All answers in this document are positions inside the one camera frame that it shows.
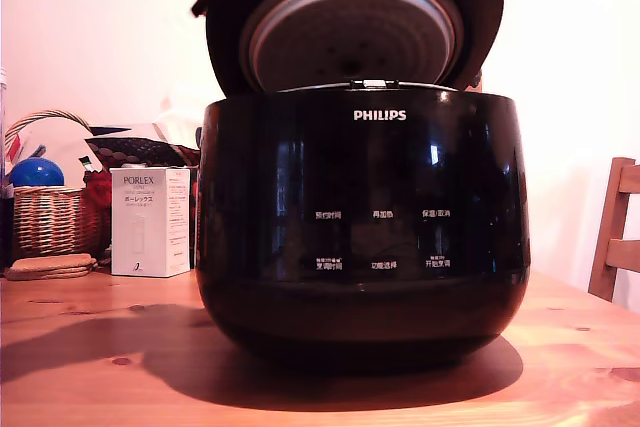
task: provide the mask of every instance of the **cork coaster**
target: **cork coaster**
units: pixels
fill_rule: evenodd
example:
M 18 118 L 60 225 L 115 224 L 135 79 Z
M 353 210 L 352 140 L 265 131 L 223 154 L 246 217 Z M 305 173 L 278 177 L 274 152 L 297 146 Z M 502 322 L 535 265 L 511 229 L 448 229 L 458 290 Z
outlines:
M 4 273 L 7 280 L 45 280 L 45 279 L 69 279 L 83 277 L 91 272 L 90 267 L 70 267 L 68 269 L 55 269 L 45 272 L 14 272 L 13 268 Z
M 17 272 L 49 272 L 52 270 L 90 267 L 96 260 L 89 254 L 55 255 L 16 260 L 9 270 Z

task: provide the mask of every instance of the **open lid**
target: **open lid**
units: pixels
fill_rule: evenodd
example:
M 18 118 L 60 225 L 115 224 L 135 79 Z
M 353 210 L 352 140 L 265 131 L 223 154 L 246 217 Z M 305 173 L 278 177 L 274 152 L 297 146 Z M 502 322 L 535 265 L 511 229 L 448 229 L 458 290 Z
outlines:
M 227 96 L 368 78 L 464 90 L 497 35 L 503 0 L 200 0 Z

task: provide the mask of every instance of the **blue ball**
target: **blue ball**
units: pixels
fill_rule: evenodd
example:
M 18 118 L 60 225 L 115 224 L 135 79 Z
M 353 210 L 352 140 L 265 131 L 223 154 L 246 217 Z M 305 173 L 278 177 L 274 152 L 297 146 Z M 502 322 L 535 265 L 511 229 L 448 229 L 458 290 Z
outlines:
M 9 182 L 14 187 L 63 186 L 64 174 L 54 162 L 31 157 L 18 162 L 9 174 Z

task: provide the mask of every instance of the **white wall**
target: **white wall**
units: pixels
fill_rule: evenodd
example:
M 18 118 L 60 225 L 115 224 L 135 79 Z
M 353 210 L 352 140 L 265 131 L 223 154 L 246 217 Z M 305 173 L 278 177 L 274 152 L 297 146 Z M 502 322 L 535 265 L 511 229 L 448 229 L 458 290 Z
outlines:
M 175 88 L 221 98 L 194 1 L 2 0 L 9 121 L 56 107 L 144 122 Z M 519 105 L 534 268 L 584 290 L 611 157 L 640 158 L 637 5 L 506 0 L 484 69 L 485 90 Z M 627 234 L 640 238 L 636 207 Z M 621 274 L 615 301 L 640 312 L 640 282 Z
M 506 0 L 486 91 L 518 102 L 534 267 L 587 289 L 613 156 L 640 159 L 638 0 Z M 625 236 L 640 238 L 632 199 Z M 615 302 L 640 312 L 640 279 Z

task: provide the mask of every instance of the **table surface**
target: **table surface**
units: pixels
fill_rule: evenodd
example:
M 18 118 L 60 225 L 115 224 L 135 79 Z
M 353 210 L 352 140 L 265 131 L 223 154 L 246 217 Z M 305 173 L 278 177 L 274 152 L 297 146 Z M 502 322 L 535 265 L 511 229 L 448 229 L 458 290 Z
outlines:
M 247 357 L 196 279 L 2 279 L 2 420 L 14 426 L 640 425 L 640 316 L 534 272 L 462 364 L 304 377 Z

